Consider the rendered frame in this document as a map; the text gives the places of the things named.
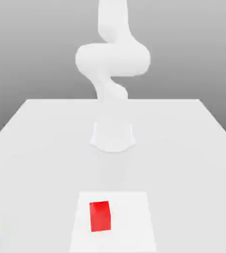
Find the small red cube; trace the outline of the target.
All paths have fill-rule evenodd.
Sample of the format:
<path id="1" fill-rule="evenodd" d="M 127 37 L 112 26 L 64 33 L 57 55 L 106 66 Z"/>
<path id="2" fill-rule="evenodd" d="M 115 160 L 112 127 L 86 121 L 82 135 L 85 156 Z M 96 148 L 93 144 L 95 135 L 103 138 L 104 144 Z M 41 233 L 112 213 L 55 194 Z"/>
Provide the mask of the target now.
<path id="1" fill-rule="evenodd" d="M 111 230 L 111 211 L 108 201 L 91 202 L 89 209 L 91 232 Z"/>

